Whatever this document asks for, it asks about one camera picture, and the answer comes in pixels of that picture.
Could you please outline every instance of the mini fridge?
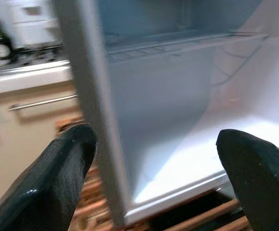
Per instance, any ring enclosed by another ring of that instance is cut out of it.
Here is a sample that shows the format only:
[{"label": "mini fridge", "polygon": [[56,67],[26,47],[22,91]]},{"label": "mini fridge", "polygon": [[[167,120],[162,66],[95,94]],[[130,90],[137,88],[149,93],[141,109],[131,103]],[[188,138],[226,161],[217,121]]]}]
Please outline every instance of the mini fridge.
[{"label": "mini fridge", "polygon": [[279,0],[53,0],[116,226],[228,182],[234,128],[279,148]]}]

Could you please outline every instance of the wooden floor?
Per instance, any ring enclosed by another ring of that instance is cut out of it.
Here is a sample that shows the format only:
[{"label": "wooden floor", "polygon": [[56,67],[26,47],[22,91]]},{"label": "wooden floor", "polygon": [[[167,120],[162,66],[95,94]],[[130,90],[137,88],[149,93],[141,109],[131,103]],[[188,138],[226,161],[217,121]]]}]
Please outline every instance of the wooden floor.
[{"label": "wooden floor", "polygon": [[[57,135],[65,129],[82,123],[81,118],[67,119],[56,123]],[[192,217],[182,223],[172,226],[166,231],[195,231],[199,226],[210,222],[224,214],[239,208],[236,199],[210,209],[198,216]],[[106,199],[102,193],[102,182],[98,174],[95,163],[90,168],[86,181],[80,194],[74,217],[69,227],[69,231],[113,231],[110,212],[106,205]],[[149,226],[146,221],[136,223],[119,231],[148,231]],[[214,231],[251,231],[250,224],[245,216],[228,223]]]}]

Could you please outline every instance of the cabinet handle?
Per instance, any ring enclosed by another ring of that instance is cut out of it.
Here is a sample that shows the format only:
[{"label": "cabinet handle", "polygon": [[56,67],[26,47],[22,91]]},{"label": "cabinet handle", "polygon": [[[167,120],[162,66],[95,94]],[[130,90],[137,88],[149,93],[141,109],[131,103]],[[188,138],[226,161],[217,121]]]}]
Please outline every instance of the cabinet handle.
[{"label": "cabinet handle", "polygon": [[12,106],[9,107],[8,111],[9,112],[10,111],[17,111],[17,110],[21,110],[21,109],[24,109],[24,108],[35,107],[35,106],[48,104],[48,103],[54,103],[54,102],[63,101],[63,100],[69,100],[69,99],[73,99],[73,98],[76,98],[76,97],[77,97],[77,95],[69,95],[69,96],[60,97],[60,98],[56,98],[56,99],[44,100],[44,101],[40,101],[40,102],[23,104],[23,105],[13,104]]}]

